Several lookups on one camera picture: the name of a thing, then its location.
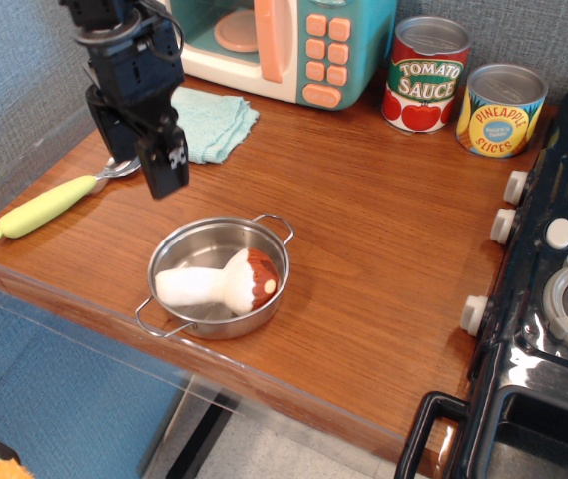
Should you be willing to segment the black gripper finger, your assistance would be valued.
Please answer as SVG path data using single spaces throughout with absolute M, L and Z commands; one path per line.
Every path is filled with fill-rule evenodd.
M 162 199 L 189 183 L 189 152 L 177 115 L 162 115 L 159 123 L 138 139 L 136 152 L 155 200 Z
M 111 108 L 95 85 L 86 90 L 86 102 L 91 117 L 116 163 L 137 157 L 137 134 L 124 121 L 122 115 Z

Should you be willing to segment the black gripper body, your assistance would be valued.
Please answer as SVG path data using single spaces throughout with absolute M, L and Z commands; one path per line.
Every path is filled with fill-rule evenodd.
M 171 96 L 184 81 L 183 29 L 174 19 L 76 19 L 98 125 L 174 125 Z

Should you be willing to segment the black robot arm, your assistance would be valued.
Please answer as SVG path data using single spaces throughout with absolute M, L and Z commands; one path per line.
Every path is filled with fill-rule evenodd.
M 86 101 L 113 160 L 139 160 L 155 199 L 186 186 L 188 145 L 171 104 L 185 79 L 177 20 L 158 1 L 63 5 L 88 53 Z

